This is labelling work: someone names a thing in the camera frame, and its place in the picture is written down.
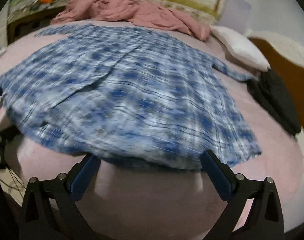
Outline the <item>pink crumpled duvet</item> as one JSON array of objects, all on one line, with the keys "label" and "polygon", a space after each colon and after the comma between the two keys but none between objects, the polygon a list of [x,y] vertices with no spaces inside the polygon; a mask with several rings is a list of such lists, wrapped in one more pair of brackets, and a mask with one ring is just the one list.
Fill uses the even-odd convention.
[{"label": "pink crumpled duvet", "polygon": [[142,0],[69,0],[51,24],[93,19],[96,21],[127,21],[136,26],[178,31],[206,41],[210,27],[187,13]]}]

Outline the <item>wooden white headboard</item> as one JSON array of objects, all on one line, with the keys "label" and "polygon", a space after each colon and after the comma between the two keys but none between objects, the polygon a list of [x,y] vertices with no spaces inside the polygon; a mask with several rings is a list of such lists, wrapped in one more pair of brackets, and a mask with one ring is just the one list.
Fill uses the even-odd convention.
[{"label": "wooden white headboard", "polygon": [[296,136],[304,155],[304,47],[293,39],[271,31],[254,31],[248,38],[259,48],[282,78],[296,107],[302,131]]}]

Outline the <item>blue plaid shirt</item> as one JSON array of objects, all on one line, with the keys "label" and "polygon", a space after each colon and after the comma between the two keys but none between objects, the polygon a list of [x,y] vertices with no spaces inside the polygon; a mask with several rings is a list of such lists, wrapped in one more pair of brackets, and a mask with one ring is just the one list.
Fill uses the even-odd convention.
[{"label": "blue plaid shirt", "polygon": [[23,135],[51,150],[122,166],[199,170],[212,150],[234,166],[261,154],[217,75],[251,78],[167,33],[62,25],[61,34],[0,75],[1,101]]}]

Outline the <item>wooden side table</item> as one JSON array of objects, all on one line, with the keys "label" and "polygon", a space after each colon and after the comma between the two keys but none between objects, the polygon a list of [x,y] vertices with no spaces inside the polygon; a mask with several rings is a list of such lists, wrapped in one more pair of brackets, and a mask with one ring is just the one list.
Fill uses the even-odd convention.
[{"label": "wooden side table", "polygon": [[64,11],[65,6],[47,9],[24,16],[18,20],[13,20],[7,25],[7,42],[12,44],[19,38],[50,25],[50,22],[60,12]]}]

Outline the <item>white pillow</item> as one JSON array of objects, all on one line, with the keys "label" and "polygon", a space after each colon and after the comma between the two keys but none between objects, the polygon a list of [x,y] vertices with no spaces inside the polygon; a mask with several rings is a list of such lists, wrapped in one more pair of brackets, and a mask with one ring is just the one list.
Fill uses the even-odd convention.
[{"label": "white pillow", "polygon": [[269,62],[257,46],[247,37],[224,26],[213,25],[210,30],[211,33],[225,45],[233,58],[246,66],[252,67],[261,72],[267,72],[269,70]]}]

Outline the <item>folded black garment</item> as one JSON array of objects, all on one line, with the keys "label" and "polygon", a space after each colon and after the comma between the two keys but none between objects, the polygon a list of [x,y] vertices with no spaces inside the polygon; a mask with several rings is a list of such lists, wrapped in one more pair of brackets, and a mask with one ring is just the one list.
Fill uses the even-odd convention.
[{"label": "folded black garment", "polygon": [[264,108],[291,136],[301,132],[301,124],[294,101],[281,77],[269,69],[258,79],[246,82],[247,90],[253,99]]}]

